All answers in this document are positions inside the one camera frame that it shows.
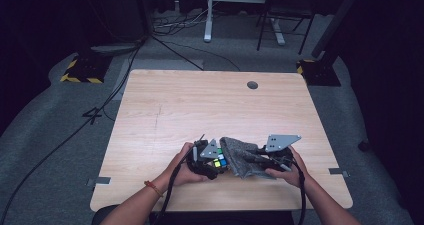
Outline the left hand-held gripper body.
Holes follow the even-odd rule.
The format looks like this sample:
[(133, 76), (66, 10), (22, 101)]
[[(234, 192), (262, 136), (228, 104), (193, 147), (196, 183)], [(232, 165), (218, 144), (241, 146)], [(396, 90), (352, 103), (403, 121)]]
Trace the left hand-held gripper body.
[(195, 141), (192, 150), (186, 157), (186, 163), (189, 169), (195, 174), (206, 176), (206, 166), (214, 167), (212, 162), (218, 157), (217, 149), (218, 146), (215, 139), (208, 141), (200, 138)]

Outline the grey slanted stand pole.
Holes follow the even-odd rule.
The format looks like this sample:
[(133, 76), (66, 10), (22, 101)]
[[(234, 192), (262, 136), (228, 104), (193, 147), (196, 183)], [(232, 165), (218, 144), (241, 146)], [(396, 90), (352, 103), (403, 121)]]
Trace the grey slanted stand pole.
[(355, 0), (343, 0), (332, 21), (329, 23), (323, 35), (312, 50), (311, 55), (314, 58), (318, 58), (325, 50), (326, 46), (330, 43), (332, 36), (336, 33), (337, 28), (340, 26), (343, 18), (346, 16), (354, 2)]

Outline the grey tape piece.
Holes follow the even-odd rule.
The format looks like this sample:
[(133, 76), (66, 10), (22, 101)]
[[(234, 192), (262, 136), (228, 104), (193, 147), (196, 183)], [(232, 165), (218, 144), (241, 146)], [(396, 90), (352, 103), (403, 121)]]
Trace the grey tape piece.
[(88, 187), (95, 187), (96, 185), (108, 185), (111, 181), (110, 177), (97, 177), (97, 178), (89, 178), (86, 182)]
[(341, 168), (329, 168), (328, 170), (331, 175), (342, 175), (344, 178), (350, 177), (350, 174)]

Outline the black chair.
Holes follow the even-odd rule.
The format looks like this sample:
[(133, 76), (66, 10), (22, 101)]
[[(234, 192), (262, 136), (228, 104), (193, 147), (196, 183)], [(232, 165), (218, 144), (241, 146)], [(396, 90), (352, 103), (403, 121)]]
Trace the black chair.
[(261, 47), (267, 19), (297, 21), (291, 34), (303, 37), (298, 54), (301, 54), (316, 14), (316, 0), (265, 0), (264, 8), (256, 25), (260, 26), (260, 35), (256, 50)]

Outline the person's right hand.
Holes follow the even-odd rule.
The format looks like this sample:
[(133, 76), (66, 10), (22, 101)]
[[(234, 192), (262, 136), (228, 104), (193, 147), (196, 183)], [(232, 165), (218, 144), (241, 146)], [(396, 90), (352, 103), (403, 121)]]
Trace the person's right hand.
[(291, 150), (295, 162), (297, 163), (297, 166), (292, 165), (292, 171), (285, 171), (285, 172), (281, 172), (281, 171), (277, 171), (271, 168), (267, 168), (265, 170), (265, 172), (274, 177), (274, 178), (281, 178), (284, 179), (288, 184), (296, 186), (296, 187), (300, 187), (300, 175), (299, 175), (299, 170), (302, 171), (303, 175), (304, 175), (304, 184), (307, 184), (308, 181), (311, 179), (310, 174), (307, 171), (307, 168), (304, 164), (303, 159), (301, 158), (301, 156), (299, 155), (299, 153), (292, 147), (289, 146), (289, 149)]

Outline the person's left hand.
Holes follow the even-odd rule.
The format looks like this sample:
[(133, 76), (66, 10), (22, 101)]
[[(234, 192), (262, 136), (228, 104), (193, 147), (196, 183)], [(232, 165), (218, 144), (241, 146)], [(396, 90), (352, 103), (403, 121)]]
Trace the person's left hand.
[[(193, 147), (192, 143), (186, 142), (181, 148), (180, 152), (177, 153), (171, 162), (168, 165), (168, 170), (173, 172), (174, 169), (178, 166), (178, 164), (183, 160), (184, 156), (190, 151)], [(188, 183), (197, 183), (197, 182), (205, 182), (208, 178), (204, 175), (199, 175), (193, 173), (185, 163), (180, 165), (180, 170), (176, 175), (174, 185), (180, 186)]]

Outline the person's dark clothing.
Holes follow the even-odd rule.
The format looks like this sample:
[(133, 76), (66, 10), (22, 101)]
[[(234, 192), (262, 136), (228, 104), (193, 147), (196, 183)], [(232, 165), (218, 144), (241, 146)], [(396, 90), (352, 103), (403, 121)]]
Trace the person's dark clothing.
[(290, 211), (169, 212), (157, 225), (295, 225)]

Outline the grey cloth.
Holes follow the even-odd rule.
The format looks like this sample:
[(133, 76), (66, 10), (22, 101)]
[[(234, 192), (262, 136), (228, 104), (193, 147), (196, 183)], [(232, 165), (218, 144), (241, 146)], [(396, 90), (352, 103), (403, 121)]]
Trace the grey cloth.
[(260, 155), (252, 154), (252, 151), (258, 149), (256, 144), (243, 142), (230, 137), (222, 137), (219, 142), (230, 170), (235, 176), (239, 176), (241, 179), (246, 179), (250, 176), (272, 179), (272, 176), (267, 174), (265, 169), (259, 164), (248, 162), (249, 159), (260, 158)]

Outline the black yellow striped stand base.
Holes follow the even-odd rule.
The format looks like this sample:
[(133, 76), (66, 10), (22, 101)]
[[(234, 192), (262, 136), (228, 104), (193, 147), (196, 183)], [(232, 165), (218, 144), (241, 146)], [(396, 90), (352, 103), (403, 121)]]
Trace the black yellow striped stand base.
[(69, 63), (60, 81), (101, 84), (105, 80), (111, 61), (112, 58), (110, 56), (93, 55), (82, 57), (76, 55)]
[(340, 81), (332, 66), (321, 61), (302, 59), (296, 62), (296, 71), (309, 86), (340, 86)]

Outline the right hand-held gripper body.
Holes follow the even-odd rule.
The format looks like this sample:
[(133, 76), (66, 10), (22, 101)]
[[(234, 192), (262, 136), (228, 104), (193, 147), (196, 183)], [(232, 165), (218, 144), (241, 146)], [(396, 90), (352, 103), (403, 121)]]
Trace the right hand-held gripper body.
[(267, 143), (262, 147), (266, 154), (259, 154), (267, 156), (267, 162), (263, 165), (282, 172), (290, 171), (294, 158), (289, 146), (300, 139), (299, 135), (269, 135)]

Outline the multicoloured puzzle cube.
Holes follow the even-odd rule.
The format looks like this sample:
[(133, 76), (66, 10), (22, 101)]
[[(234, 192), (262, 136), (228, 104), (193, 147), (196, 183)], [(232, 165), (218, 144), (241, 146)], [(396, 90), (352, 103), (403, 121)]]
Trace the multicoloured puzzle cube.
[(215, 168), (226, 168), (228, 163), (227, 163), (227, 160), (226, 160), (226, 158), (223, 154), (222, 149), (218, 148), (217, 152), (218, 152), (218, 157), (213, 160), (213, 162), (212, 162), (213, 166)]

